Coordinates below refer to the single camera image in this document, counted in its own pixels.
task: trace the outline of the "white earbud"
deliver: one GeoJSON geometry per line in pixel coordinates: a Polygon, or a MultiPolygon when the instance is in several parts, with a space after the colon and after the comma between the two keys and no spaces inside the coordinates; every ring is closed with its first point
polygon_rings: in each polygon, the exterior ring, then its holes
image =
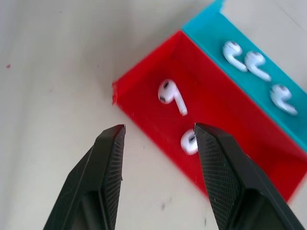
{"type": "Polygon", "coordinates": [[[188,114],[183,98],[172,80],[167,79],[161,83],[158,90],[158,96],[159,100],[164,104],[169,104],[175,100],[181,115],[185,116],[188,114]]]}
{"type": "Polygon", "coordinates": [[[291,99],[291,97],[292,94],[287,87],[283,85],[272,86],[271,99],[273,103],[281,110],[284,110],[285,112],[291,115],[297,115],[297,110],[292,105],[289,105],[288,103],[285,102],[291,99]]]}
{"type": "Polygon", "coordinates": [[[198,151],[196,136],[193,129],[188,130],[180,141],[182,149],[188,154],[193,155],[198,151]]]}
{"type": "Polygon", "coordinates": [[[248,70],[264,81],[271,81],[271,77],[266,72],[260,70],[258,66],[265,63],[264,56],[256,51],[249,51],[245,56],[245,65],[248,70]]]}
{"type": "Polygon", "coordinates": [[[226,42],[223,47],[223,54],[226,60],[238,70],[242,72],[246,72],[248,70],[242,62],[235,59],[235,56],[242,54],[242,49],[238,43],[233,41],[226,42]]]}

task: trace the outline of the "teal plastic tray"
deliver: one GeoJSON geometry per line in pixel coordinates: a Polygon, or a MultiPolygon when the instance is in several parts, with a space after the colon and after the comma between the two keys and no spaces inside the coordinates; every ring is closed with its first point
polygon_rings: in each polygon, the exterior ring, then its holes
{"type": "Polygon", "coordinates": [[[304,150],[304,152],[307,152],[307,94],[220,12],[222,6],[223,1],[216,0],[189,21],[183,27],[183,31],[274,122],[276,122],[277,125],[304,150]],[[241,72],[229,64],[222,53],[223,46],[227,41],[235,41],[241,46],[243,54],[236,57],[236,59],[241,62],[244,62],[245,55],[248,51],[260,52],[266,59],[266,63],[260,68],[271,76],[272,81],[265,82],[252,73],[241,72]],[[274,84],[285,85],[291,91],[292,99],[287,102],[297,109],[298,115],[289,115],[273,104],[270,98],[270,89],[274,84]]]}

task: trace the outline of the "red tray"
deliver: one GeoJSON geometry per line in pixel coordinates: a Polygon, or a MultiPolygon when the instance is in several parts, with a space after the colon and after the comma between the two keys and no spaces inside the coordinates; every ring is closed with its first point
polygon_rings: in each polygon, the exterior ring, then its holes
{"type": "Polygon", "coordinates": [[[180,146],[195,122],[231,133],[289,200],[307,171],[307,157],[213,61],[182,32],[165,41],[113,84],[117,104],[206,194],[198,154],[180,146]],[[162,104],[158,87],[172,79],[188,108],[162,104]]]}

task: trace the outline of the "white table surface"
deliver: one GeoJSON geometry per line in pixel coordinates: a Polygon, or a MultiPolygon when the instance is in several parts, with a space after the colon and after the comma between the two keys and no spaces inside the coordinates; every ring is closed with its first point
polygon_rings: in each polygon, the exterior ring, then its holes
{"type": "MultiPolygon", "coordinates": [[[[0,1],[0,229],[42,229],[69,171],[122,123],[116,229],[217,229],[201,192],[111,105],[112,81],[208,2],[0,1]]],[[[228,0],[224,13],[306,91],[306,9],[306,0],[228,0]]],[[[307,183],[290,207],[307,228],[307,183]]]]}

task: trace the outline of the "wireless earbud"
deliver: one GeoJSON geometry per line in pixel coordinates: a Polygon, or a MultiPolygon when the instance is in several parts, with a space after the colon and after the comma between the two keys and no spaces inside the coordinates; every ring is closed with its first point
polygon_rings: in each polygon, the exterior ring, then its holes
{"type": "Polygon", "coordinates": [[[264,56],[256,51],[249,51],[245,56],[245,65],[247,69],[264,81],[271,81],[271,77],[266,72],[260,70],[258,66],[265,63],[264,56]]]}
{"type": "Polygon", "coordinates": [[[297,110],[292,105],[289,105],[288,103],[285,102],[291,99],[291,97],[292,94],[287,87],[283,85],[272,86],[271,99],[273,103],[281,110],[284,110],[285,112],[291,115],[297,115],[297,110]]]}
{"type": "Polygon", "coordinates": [[[188,130],[180,141],[182,149],[188,154],[193,155],[198,151],[196,136],[193,129],[188,130]]]}
{"type": "Polygon", "coordinates": [[[188,114],[186,105],[184,104],[183,98],[172,80],[165,80],[161,83],[158,90],[159,100],[164,104],[169,104],[173,100],[176,101],[180,113],[185,116],[188,114]]]}
{"type": "Polygon", "coordinates": [[[226,58],[226,60],[231,65],[236,67],[238,70],[240,70],[242,72],[246,72],[248,70],[242,62],[235,59],[235,56],[239,56],[239,55],[242,54],[242,49],[238,45],[238,43],[233,42],[233,41],[226,42],[224,47],[223,47],[223,54],[224,54],[224,57],[226,58]]]}

